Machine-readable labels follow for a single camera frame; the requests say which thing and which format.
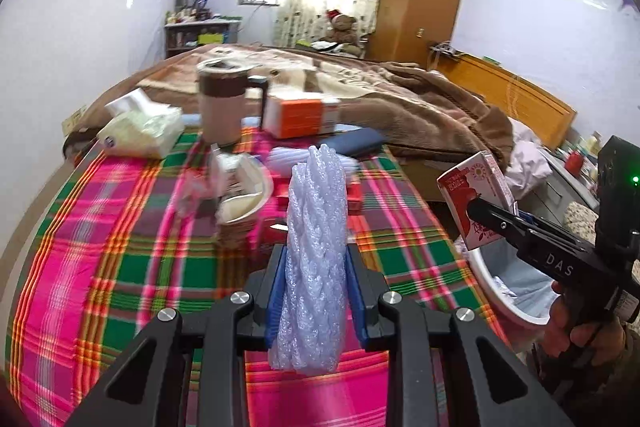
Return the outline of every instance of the drawer handle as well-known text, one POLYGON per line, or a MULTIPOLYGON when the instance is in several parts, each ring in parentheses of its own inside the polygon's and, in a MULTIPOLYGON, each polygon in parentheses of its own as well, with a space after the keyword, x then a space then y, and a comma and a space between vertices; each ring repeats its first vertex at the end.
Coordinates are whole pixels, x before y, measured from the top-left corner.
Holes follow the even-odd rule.
POLYGON ((551 185, 551 183, 549 183, 549 182, 545 182, 545 183, 546 183, 546 186, 547 186, 547 187, 551 188, 551 190, 553 190, 553 191, 558 195, 558 198, 562 199, 562 194, 560 194, 560 192, 558 192, 557 190, 555 190, 555 188, 553 188, 553 186, 551 185))

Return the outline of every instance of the gray trash bag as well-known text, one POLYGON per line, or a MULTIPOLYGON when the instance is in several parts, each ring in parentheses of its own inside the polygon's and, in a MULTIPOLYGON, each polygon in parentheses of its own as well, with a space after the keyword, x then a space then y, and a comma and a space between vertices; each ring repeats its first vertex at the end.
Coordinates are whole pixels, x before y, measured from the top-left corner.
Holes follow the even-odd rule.
POLYGON ((480 247, 482 259, 492 277, 516 295, 513 304, 531 317, 544 319, 558 294, 551 289, 553 279, 516 257, 516 249, 506 239, 480 247))

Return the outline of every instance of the orange and white box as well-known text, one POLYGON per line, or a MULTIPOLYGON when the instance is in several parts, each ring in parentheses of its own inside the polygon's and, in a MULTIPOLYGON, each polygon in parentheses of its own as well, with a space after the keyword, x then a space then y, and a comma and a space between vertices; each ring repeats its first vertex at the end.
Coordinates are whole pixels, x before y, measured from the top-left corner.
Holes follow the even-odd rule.
POLYGON ((269 95, 262 128, 278 139, 327 134, 340 121, 340 100, 320 92, 269 95))
POLYGON ((442 192, 449 210, 468 250, 492 243, 502 236, 476 223, 466 213, 469 201, 478 196, 518 215, 518 204, 495 158, 489 151, 482 151, 449 169, 438 178, 438 188, 442 192))

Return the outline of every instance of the wall outlet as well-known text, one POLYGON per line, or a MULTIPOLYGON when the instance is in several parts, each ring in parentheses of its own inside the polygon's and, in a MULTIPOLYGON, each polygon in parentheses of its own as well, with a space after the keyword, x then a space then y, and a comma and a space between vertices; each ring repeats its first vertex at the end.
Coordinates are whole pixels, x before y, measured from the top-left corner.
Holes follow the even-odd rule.
POLYGON ((62 123, 62 134, 65 136, 69 136, 69 133, 73 131, 76 124, 80 121, 80 118, 86 111, 86 106, 83 105, 80 109, 78 109, 75 113, 73 113, 69 118, 67 118, 62 123))

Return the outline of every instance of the wooden headboard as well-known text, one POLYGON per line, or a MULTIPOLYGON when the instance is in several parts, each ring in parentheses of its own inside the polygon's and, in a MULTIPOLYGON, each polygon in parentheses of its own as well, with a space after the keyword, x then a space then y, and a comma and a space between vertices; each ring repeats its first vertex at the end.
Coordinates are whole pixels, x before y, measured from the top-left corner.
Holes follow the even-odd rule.
POLYGON ((575 111, 552 94, 523 78, 471 55, 440 55, 437 70, 454 84, 484 97, 508 116, 531 127, 553 150, 562 144, 575 111))

